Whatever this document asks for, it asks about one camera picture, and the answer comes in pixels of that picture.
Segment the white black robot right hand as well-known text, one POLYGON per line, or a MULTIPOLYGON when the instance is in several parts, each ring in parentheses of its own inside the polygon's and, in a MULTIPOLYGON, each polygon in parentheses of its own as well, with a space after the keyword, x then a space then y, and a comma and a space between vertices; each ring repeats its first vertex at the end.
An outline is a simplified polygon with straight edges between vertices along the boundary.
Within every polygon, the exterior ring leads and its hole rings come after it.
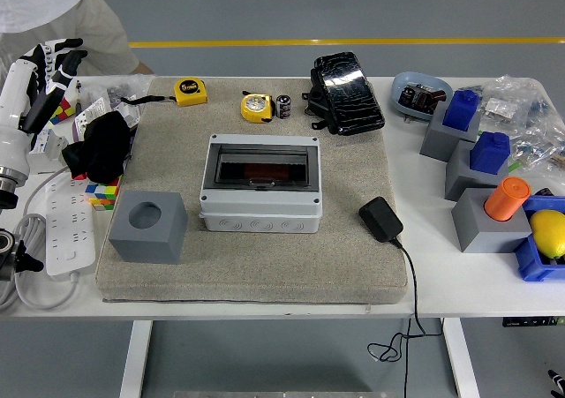
POLYGON ((565 398, 565 379, 557 372, 548 370, 547 374, 555 385, 550 394, 553 398, 565 398))

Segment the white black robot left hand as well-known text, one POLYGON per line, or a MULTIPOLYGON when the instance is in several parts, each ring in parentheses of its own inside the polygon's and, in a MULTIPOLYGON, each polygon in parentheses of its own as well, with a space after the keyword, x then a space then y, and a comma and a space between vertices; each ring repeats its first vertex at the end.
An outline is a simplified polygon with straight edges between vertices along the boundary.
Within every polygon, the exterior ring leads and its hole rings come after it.
POLYGON ((1 170, 29 175, 27 155, 87 56, 80 38, 36 45, 14 62, 1 92, 1 170))

